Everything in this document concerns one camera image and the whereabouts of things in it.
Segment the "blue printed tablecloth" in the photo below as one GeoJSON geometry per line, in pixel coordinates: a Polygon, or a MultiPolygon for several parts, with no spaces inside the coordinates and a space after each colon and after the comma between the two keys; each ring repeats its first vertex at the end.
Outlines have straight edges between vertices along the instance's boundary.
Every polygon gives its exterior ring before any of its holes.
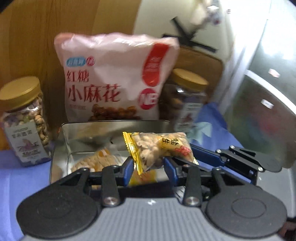
{"type": "MultiPolygon", "coordinates": [[[[190,143],[211,151],[242,146],[228,131],[214,102],[202,107],[190,133],[190,143]]],[[[16,221],[16,208],[26,197],[49,185],[50,166],[47,162],[24,168],[12,150],[1,151],[1,240],[23,237],[16,221]]]]}

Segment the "pink twisted dough snack bag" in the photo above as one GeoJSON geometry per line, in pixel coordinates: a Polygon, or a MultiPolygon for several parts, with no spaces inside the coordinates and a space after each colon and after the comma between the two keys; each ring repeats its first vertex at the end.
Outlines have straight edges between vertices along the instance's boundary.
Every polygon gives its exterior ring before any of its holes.
{"type": "Polygon", "coordinates": [[[70,122],[159,118],[159,96],[179,54],[176,38],[60,33],[54,45],[70,122]]]}

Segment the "wooden headboard panel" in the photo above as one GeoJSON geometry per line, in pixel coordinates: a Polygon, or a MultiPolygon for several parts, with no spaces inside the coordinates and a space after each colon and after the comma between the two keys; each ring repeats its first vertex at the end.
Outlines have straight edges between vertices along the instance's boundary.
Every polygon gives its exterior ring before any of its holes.
{"type": "Polygon", "coordinates": [[[41,82],[54,137],[67,121],[64,71],[54,48],[62,32],[131,34],[140,1],[1,1],[1,84],[23,76],[41,82]]]}

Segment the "brown cushioned chair back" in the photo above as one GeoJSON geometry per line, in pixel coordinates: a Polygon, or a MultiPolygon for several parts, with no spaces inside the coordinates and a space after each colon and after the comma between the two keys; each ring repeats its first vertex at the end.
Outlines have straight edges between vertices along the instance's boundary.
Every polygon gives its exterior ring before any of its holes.
{"type": "Polygon", "coordinates": [[[222,77],[224,65],[220,59],[217,59],[212,55],[189,47],[180,47],[175,68],[191,71],[206,79],[209,82],[206,89],[206,102],[210,102],[215,88],[218,86],[222,77]]]}

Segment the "snack packets inside tin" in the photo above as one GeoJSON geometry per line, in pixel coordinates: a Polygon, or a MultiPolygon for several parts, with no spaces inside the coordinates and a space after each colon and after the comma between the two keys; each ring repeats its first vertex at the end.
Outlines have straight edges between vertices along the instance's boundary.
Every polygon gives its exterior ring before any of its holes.
{"type": "MultiPolygon", "coordinates": [[[[99,149],[96,152],[81,152],[68,155],[62,163],[53,163],[52,182],[65,177],[80,168],[88,168],[91,172],[100,172],[104,167],[111,165],[122,165],[129,156],[127,151],[119,152],[110,148],[99,149]]],[[[139,175],[134,169],[129,186],[144,185],[157,182],[155,170],[139,175]]]]}

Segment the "left gold-lid nut jar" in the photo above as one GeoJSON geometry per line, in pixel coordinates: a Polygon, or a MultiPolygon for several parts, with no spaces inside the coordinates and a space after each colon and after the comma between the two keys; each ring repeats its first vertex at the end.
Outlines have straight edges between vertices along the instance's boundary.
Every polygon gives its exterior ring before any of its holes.
{"type": "Polygon", "coordinates": [[[52,141],[37,77],[18,78],[1,88],[1,127],[21,165],[50,161],[52,141]]]}

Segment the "black metal tin box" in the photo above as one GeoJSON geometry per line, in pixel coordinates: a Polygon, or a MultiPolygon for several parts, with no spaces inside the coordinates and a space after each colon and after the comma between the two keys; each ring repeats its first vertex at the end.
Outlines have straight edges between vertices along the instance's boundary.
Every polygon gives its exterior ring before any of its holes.
{"type": "Polygon", "coordinates": [[[64,123],[60,126],[52,154],[50,183],[69,175],[71,168],[84,157],[108,149],[121,164],[128,156],[122,133],[171,133],[165,120],[110,120],[64,123]]]}

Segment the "frosted glass sliding door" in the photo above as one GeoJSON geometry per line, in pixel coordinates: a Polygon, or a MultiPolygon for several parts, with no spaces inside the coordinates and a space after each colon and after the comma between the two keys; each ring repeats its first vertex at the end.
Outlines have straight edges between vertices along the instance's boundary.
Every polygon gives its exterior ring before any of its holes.
{"type": "Polygon", "coordinates": [[[272,1],[254,57],[226,112],[243,147],[295,162],[295,5],[272,1]]]}

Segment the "right gold-lid snack jar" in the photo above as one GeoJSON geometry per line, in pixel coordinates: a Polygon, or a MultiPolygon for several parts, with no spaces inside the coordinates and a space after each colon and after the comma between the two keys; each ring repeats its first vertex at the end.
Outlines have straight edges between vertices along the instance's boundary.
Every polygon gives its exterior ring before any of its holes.
{"type": "Polygon", "coordinates": [[[174,132],[189,132],[205,102],[208,85],[196,73],[173,69],[159,97],[159,118],[169,121],[174,132]]]}

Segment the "yellow peanut snack packet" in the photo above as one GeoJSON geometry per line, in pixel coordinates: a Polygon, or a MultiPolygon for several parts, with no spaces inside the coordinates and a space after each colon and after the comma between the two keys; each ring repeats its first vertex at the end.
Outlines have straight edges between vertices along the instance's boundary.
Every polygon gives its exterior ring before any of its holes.
{"type": "Polygon", "coordinates": [[[140,175],[151,168],[161,167],[162,159],[166,156],[180,157],[190,163],[198,164],[184,132],[123,132],[123,138],[140,175]]]}

